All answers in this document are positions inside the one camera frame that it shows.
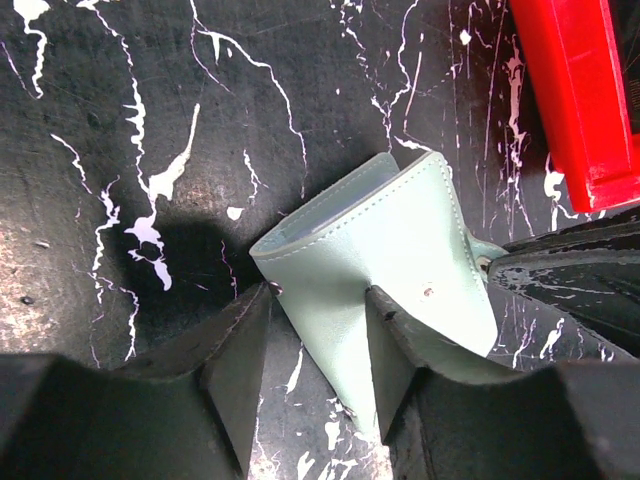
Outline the red plastic card tray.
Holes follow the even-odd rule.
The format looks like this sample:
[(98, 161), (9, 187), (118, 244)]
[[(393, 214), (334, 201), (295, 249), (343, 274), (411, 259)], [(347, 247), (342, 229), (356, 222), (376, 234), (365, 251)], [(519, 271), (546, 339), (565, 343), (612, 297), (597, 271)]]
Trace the red plastic card tray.
[(607, 1), (513, 1), (551, 160), (575, 211), (639, 200), (639, 137), (628, 115)]

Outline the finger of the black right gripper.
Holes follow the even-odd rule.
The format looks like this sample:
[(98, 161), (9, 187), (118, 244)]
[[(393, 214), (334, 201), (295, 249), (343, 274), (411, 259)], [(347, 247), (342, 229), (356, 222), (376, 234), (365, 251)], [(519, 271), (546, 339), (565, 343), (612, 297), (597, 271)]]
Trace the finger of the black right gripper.
[(639, 356), (639, 211), (511, 243), (490, 284), (569, 314)]

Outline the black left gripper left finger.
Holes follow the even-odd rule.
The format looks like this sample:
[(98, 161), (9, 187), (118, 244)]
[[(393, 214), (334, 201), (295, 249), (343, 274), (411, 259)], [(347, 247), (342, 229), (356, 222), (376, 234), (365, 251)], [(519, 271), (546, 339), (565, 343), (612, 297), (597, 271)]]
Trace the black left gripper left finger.
[(246, 478), (272, 299), (254, 285), (115, 370), (3, 355), (2, 477)]

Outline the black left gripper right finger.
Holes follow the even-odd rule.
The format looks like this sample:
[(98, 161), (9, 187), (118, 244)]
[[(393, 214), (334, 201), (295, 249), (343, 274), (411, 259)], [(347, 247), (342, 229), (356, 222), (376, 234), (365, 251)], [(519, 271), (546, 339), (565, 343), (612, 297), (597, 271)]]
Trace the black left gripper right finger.
[(380, 437), (397, 479), (635, 479), (639, 366), (517, 372), (457, 345), (381, 288), (365, 295)]

